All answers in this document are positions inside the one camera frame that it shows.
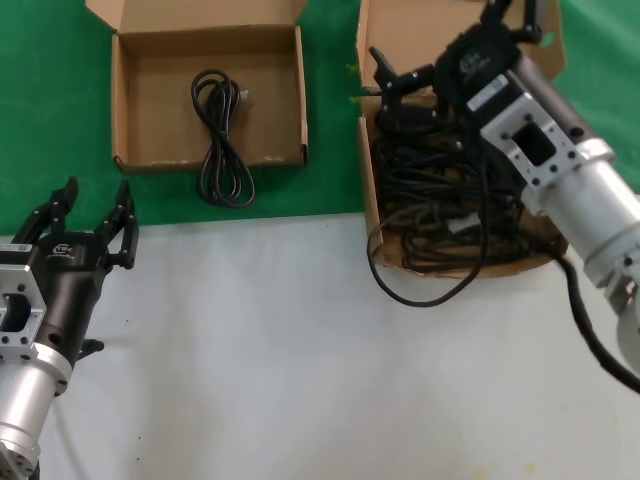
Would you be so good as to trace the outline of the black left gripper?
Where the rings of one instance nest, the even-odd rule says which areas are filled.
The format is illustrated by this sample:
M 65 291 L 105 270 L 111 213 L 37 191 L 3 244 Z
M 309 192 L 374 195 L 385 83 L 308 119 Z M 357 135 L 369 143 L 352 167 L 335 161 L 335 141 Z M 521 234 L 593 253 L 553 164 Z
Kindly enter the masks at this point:
M 44 258 L 43 299 L 46 313 L 36 341 L 53 348 L 69 363 L 80 355 L 90 318 L 100 298 L 104 279 L 115 266 L 131 270 L 135 264 L 139 223 L 128 180 L 119 186 L 115 206 L 94 233 L 66 232 L 66 216 L 79 193 L 72 176 L 49 200 L 36 207 L 13 237 L 13 244 L 37 246 Z M 117 253 L 109 244 L 119 234 Z

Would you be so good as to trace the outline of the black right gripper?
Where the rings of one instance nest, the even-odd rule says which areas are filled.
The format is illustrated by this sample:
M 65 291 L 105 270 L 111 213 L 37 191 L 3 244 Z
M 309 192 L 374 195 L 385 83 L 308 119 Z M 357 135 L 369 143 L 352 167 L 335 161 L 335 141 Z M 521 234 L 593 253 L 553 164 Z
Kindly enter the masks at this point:
M 450 105 L 463 124 L 479 131 L 527 92 L 573 144 L 596 138 L 596 131 L 518 46 L 541 42 L 543 8 L 536 0 L 526 0 L 521 25 L 510 28 L 505 16 L 511 5 L 511 0 L 487 1 L 479 17 L 482 26 L 460 34 L 435 65 L 398 74 L 378 48 L 370 47 L 381 97 L 377 119 L 385 126 L 400 128 L 409 113 L 424 113 L 435 126 L 443 126 L 449 119 Z M 405 102 L 433 86 L 437 94 L 433 107 Z

